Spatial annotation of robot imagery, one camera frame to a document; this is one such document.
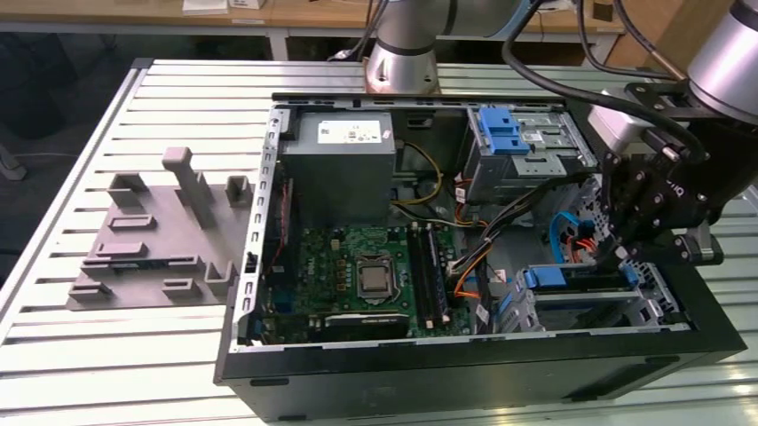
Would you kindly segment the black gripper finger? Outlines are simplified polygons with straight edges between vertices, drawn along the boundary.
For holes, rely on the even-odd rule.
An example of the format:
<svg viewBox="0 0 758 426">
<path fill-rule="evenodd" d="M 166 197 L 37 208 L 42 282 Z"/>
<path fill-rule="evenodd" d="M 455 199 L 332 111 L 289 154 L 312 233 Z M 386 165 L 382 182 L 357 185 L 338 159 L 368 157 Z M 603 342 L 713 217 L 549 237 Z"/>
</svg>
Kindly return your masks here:
<svg viewBox="0 0 758 426">
<path fill-rule="evenodd" d="M 600 211 L 605 215 L 607 236 L 595 252 L 596 267 L 616 267 L 613 218 L 632 208 L 652 210 L 659 216 L 665 196 L 653 185 L 653 169 L 641 155 L 624 157 L 607 151 L 601 162 Z"/>
<path fill-rule="evenodd" d="M 655 211 L 632 208 L 620 213 L 613 218 L 616 256 L 639 263 L 672 263 L 672 243 L 663 232 Z"/>
</svg>

